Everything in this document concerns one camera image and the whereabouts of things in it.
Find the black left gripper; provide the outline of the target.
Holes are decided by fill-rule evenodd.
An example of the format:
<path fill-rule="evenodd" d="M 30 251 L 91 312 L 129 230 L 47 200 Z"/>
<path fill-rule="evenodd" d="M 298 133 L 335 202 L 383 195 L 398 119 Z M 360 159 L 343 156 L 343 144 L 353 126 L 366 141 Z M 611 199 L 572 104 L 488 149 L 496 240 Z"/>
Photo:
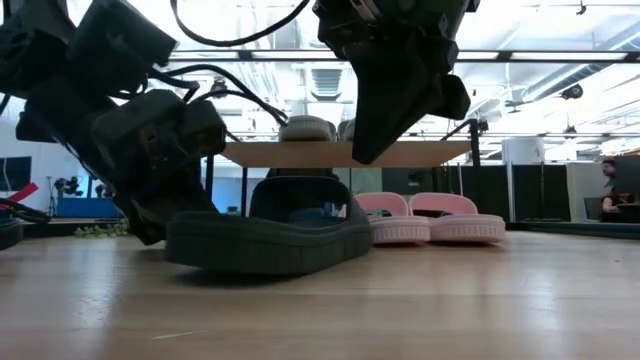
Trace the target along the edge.
<path fill-rule="evenodd" d="M 97 117 L 92 139 L 106 163 L 104 181 L 130 232 L 144 245 L 166 239 L 168 214 L 216 212 L 196 160 L 200 106 L 152 90 Z"/>

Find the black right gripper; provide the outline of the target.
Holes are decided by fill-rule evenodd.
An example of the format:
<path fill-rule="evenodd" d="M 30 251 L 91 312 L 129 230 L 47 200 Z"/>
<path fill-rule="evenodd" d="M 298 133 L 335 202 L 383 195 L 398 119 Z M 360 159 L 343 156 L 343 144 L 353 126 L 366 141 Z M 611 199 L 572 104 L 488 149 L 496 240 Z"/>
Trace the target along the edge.
<path fill-rule="evenodd" d="M 318 39 L 358 83 L 352 158 L 371 164 L 424 115 L 462 119 L 456 34 L 479 0 L 317 0 Z"/>

